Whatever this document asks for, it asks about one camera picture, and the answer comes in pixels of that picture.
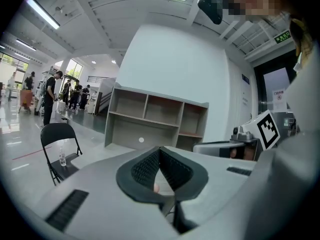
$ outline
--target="exit sign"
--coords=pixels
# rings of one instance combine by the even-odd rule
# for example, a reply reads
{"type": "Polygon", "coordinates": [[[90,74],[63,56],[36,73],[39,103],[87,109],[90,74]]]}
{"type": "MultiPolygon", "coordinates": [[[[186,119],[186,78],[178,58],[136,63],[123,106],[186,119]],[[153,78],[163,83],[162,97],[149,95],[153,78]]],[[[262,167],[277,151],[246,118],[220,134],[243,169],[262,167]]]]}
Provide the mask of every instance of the exit sign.
{"type": "Polygon", "coordinates": [[[287,30],[286,32],[276,36],[274,38],[274,40],[276,41],[277,44],[280,44],[280,43],[282,43],[283,41],[285,41],[285,40],[287,40],[289,38],[291,38],[291,35],[290,35],[289,30],[287,30]]]}

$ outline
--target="white desk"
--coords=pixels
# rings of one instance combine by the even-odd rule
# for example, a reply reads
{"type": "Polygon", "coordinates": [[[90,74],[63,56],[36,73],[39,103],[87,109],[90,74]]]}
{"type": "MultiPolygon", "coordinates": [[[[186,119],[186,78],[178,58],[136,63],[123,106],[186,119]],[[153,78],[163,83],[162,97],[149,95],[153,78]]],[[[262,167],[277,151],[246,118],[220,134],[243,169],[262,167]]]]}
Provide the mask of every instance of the white desk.
{"type": "Polygon", "coordinates": [[[80,155],[79,157],[73,159],[71,164],[78,169],[82,169],[83,167],[95,162],[122,155],[131,151],[134,151],[134,149],[111,143],[105,148],[94,149],[91,153],[80,155]]]}

